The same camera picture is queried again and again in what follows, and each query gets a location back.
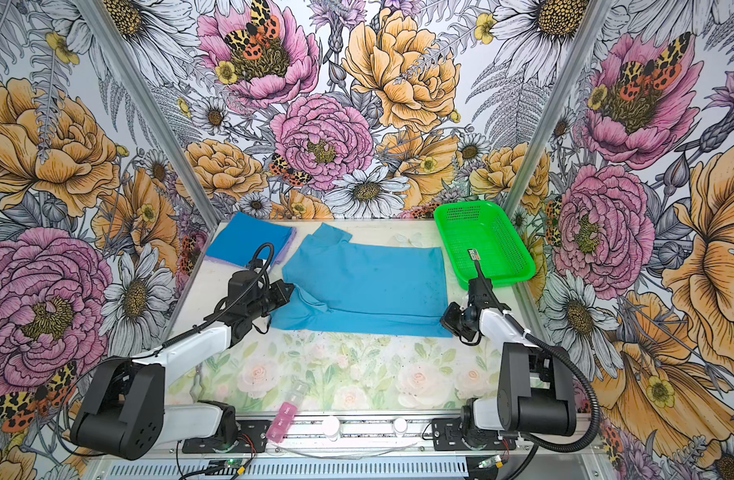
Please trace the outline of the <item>light blue t shirt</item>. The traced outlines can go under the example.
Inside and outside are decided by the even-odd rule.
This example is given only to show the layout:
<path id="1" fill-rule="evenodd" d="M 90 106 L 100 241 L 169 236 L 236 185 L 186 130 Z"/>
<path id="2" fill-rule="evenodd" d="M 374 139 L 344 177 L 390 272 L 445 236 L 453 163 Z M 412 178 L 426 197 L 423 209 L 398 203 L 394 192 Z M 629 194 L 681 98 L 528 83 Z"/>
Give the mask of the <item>light blue t shirt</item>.
<path id="1" fill-rule="evenodd" d="M 449 337 L 442 250 L 363 245 L 324 224 L 306 236 L 282 268 L 295 286 L 271 314 L 281 330 Z"/>

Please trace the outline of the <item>green plastic basket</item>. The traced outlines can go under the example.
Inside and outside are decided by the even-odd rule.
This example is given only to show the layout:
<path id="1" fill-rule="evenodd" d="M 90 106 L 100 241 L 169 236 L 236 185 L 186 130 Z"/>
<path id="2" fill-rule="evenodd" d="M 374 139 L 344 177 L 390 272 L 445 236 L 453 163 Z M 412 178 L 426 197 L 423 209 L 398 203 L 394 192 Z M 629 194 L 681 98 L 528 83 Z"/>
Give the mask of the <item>green plastic basket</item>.
<path id="1" fill-rule="evenodd" d="M 461 288 L 467 289 L 477 277 L 471 251 L 478 254 L 481 270 L 495 288 L 528 281 L 536 274 L 529 251 L 497 204 L 444 204 L 434 211 L 434 220 Z"/>

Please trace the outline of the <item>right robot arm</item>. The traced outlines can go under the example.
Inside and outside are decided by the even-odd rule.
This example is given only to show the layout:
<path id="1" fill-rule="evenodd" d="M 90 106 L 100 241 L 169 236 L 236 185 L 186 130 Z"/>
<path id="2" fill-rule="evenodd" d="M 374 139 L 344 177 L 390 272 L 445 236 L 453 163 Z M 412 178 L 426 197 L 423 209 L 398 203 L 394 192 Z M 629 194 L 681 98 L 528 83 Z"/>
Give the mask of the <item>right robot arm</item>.
<path id="1" fill-rule="evenodd" d="M 466 401 L 462 409 L 464 433 L 565 437 L 575 433 L 571 370 L 532 340 L 530 331 L 497 299 L 490 280 L 471 280 L 467 305 L 450 303 L 441 324 L 464 345 L 474 347 L 486 340 L 500 354 L 496 394 Z"/>

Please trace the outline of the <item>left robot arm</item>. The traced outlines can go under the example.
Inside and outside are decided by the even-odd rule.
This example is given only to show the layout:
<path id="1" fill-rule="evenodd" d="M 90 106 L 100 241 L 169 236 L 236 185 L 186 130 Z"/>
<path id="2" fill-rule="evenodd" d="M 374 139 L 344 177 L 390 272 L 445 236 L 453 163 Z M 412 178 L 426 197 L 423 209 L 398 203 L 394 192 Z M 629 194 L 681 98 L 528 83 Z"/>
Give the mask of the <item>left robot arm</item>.
<path id="1" fill-rule="evenodd" d="M 287 305 L 295 290 L 240 272 L 237 297 L 196 326 L 138 357 L 112 357 L 98 365 L 69 428 L 72 444 L 100 454 L 137 460 L 151 449 L 205 439 L 229 448 L 239 438 L 234 407 L 219 401 L 168 405 L 165 393 L 205 360 L 239 344 L 256 320 Z"/>

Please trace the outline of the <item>folded dark blue t shirt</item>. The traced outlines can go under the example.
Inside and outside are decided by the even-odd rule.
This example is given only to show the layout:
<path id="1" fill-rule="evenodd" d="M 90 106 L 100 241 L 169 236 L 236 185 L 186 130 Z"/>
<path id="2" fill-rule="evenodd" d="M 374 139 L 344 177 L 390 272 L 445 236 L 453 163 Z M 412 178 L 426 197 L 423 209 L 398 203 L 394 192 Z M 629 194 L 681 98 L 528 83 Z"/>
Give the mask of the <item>folded dark blue t shirt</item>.
<path id="1" fill-rule="evenodd" d="M 272 264 L 281 261 L 295 234 L 293 227 L 277 225 L 244 213 L 236 213 L 206 250 L 206 256 L 245 267 L 265 243 L 274 247 Z"/>

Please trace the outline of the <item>white bottle cap right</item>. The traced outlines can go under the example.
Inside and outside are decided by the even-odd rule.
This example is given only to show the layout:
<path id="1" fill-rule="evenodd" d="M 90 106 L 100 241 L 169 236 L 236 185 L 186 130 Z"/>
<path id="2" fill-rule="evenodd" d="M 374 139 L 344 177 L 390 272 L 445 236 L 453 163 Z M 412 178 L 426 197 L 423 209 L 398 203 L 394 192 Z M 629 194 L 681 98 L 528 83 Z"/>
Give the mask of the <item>white bottle cap right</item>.
<path id="1" fill-rule="evenodd" d="M 408 422 L 405 418 L 397 417 L 392 421 L 392 428 L 396 437 L 403 437 L 408 430 Z"/>

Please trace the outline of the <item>white bottle cap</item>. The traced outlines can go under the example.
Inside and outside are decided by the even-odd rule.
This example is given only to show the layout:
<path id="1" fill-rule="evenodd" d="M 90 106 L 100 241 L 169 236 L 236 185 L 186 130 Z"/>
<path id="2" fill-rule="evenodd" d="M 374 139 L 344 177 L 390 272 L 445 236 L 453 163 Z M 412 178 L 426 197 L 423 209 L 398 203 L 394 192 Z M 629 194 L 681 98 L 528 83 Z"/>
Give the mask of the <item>white bottle cap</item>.
<path id="1" fill-rule="evenodd" d="M 335 442 L 341 436 L 341 421 L 334 415 L 326 416 L 321 422 L 321 429 L 326 439 Z"/>
<path id="2" fill-rule="evenodd" d="M 396 437 L 403 437 L 408 430 L 408 422 L 405 418 L 397 417 L 392 421 L 392 428 Z"/>

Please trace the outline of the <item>pink clear plastic bottle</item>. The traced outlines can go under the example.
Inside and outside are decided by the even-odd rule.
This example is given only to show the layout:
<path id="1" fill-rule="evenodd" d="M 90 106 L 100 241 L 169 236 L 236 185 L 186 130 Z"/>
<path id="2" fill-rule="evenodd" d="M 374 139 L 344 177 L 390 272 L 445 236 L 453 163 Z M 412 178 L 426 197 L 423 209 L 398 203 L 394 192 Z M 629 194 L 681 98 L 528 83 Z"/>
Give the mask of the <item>pink clear plastic bottle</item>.
<path id="1" fill-rule="evenodd" d="M 310 385 L 300 381 L 296 381 L 288 390 L 285 400 L 266 432 L 268 442 L 276 444 L 283 442 L 309 390 Z"/>

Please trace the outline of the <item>white bottle cap left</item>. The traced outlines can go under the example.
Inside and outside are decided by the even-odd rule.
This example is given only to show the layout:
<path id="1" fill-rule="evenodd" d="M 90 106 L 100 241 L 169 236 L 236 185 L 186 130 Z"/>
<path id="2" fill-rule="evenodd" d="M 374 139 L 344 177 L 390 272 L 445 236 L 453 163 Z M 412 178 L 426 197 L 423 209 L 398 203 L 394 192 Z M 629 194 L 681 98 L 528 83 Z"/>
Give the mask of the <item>white bottle cap left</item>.
<path id="1" fill-rule="evenodd" d="M 334 415 L 326 416 L 321 422 L 321 429 L 326 439 L 335 442 L 341 436 L 341 421 Z"/>

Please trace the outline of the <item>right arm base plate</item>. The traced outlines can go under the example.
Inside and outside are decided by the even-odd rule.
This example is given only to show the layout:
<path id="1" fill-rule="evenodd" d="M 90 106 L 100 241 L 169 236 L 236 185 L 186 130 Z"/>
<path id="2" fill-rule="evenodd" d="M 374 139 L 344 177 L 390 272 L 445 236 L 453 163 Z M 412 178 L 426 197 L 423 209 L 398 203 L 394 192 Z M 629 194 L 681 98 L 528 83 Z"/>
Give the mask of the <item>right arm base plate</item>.
<path id="1" fill-rule="evenodd" d="M 461 417 L 434 418 L 430 422 L 430 441 L 435 451 L 498 451 L 516 448 L 513 437 L 495 430 L 484 430 Z"/>

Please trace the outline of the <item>aluminium front rail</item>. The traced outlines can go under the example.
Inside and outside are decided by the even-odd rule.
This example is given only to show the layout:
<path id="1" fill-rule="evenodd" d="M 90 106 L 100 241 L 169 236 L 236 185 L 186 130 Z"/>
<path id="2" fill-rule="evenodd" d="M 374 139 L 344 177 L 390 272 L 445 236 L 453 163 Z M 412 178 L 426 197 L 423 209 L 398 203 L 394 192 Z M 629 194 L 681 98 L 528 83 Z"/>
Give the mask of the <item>aluminium front rail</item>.
<path id="1" fill-rule="evenodd" d="M 205 423 L 190 419 L 192 409 L 188 406 L 180 410 L 169 408 L 165 413 L 163 428 L 155 432 L 150 421 L 144 421 L 133 434 L 130 443 L 130 452 L 122 454 L 122 459 L 138 461 L 156 455 L 188 455 L 191 457 L 229 457 L 248 456 L 257 454 L 260 457 L 272 456 L 300 456 L 315 459 L 361 459 L 369 456 L 381 455 L 470 455 L 490 456 L 501 454 L 505 457 L 516 458 L 526 454 L 532 443 L 526 437 L 517 433 L 502 433 L 513 437 L 516 448 L 511 451 L 435 451 L 430 441 L 430 422 L 434 418 L 462 418 L 459 409 L 419 410 L 419 411 L 309 411 L 296 415 L 293 425 L 282 443 L 276 444 L 267 441 L 264 453 L 212 453 L 186 454 L 181 445 L 187 439 L 208 438 L 219 433 L 210 433 Z M 341 436 L 335 441 L 329 441 L 322 434 L 321 422 L 329 415 L 334 415 L 341 421 Z M 235 424 L 227 432 L 227 436 L 236 427 L 238 420 L 270 420 L 271 412 L 239 412 L 235 416 Z M 392 428 L 392 421 L 405 418 L 408 422 L 407 433 L 396 437 Z"/>

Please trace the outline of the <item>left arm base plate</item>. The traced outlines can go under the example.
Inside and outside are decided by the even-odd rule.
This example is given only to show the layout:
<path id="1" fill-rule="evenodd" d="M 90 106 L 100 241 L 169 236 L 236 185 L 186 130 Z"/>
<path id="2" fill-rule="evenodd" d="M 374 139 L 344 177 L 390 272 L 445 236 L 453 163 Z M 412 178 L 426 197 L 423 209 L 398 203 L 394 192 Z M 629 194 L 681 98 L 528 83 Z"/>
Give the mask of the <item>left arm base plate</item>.
<path id="1" fill-rule="evenodd" d="M 264 453 L 270 426 L 270 420 L 238 420 L 227 436 L 216 434 L 208 438 L 187 439 L 181 449 L 186 454 Z"/>

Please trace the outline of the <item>left aluminium corner post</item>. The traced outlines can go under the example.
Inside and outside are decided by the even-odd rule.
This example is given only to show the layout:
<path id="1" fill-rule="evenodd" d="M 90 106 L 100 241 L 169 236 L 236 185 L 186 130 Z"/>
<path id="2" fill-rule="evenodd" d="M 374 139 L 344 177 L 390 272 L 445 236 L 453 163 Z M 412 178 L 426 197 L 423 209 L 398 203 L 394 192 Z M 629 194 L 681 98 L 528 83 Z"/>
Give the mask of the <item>left aluminium corner post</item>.
<path id="1" fill-rule="evenodd" d="M 106 53 L 106 58 L 113 66 L 113 70 L 119 74 L 120 81 L 125 85 L 143 118 L 147 121 L 147 125 L 151 128 L 159 147 L 173 164 L 173 168 L 208 229 L 215 231 L 221 219 L 197 180 L 177 138 L 166 122 L 164 114 L 139 71 L 137 63 L 123 45 L 123 40 L 117 33 L 103 2 L 79 1 L 77 9 L 88 23 L 90 31 L 95 36 L 101 49 Z"/>

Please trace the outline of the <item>aluminium corner post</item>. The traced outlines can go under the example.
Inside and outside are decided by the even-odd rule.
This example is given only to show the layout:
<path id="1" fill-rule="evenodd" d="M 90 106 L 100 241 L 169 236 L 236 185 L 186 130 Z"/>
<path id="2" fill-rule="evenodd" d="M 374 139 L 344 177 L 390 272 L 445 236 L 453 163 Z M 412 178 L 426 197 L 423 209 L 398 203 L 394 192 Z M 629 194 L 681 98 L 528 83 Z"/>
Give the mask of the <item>aluminium corner post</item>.
<path id="1" fill-rule="evenodd" d="M 117 33 L 103 2 L 79 1 L 77 9 L 88 23 L 90 31 L 95 36 L 101 49 L 106 53 L 106 58 L 113 66 L 113 70 L 119 74 L 120 81 L 125 85 L 143 118 L 147 121 L 147 125 L 151 128 L 159 147 L 173 164 L 173 168 L 208 229 L 215 231 L 221 219 L 197 180 L 177 138 L 166 122 L 164 114 L 139 71 L 137 63 L 123 45 L 123 40 Z"/>
<path id="2" fill-rule="evenodd" d="M 585 63 L 592 55 L 595 41 L 603 29 L 612 4 L 613 1 L 610 0 L 596 0 L 589 3 L 576 38 L 572 42 L 567 61 L 558 73 L 554 88 L 543 109 L 536 130 L 529 141 L 521 169 L 506 197 L 504 211 L 509 218 L 516 212 L 517 206 L 526 193 L 532 175 L 537 171 L 551 131 L 558 121 L 563 106 L 572 88 L 576 85 Z"/>

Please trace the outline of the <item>right aluminium corner post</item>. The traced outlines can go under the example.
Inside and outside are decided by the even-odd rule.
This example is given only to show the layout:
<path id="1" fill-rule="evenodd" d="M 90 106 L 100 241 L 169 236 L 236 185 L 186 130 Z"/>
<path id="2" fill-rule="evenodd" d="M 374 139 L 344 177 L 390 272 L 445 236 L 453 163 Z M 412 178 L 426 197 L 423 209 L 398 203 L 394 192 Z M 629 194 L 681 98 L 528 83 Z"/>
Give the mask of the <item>right aluminium corner post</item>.
<path id="1" fill-rule="evenodd" d="M 543 109 L 536 130 L 529 141 L 521 169 L 506 197 L 504 211 L 509 218 L 516 212 L 517 206 L 526 193 L 532 175 L 537 171 L 551 131 L 558 121 L 563 106 L 572 88 L 576 85 L 585 63 L 592 55 L 595 41 L 603 29 L 612 4 L 613 1 L 610 0 L 596 0 L 589 3 L 576 38 L 572 42 L 567 61 L 558 73 L 554 88 Z"/>

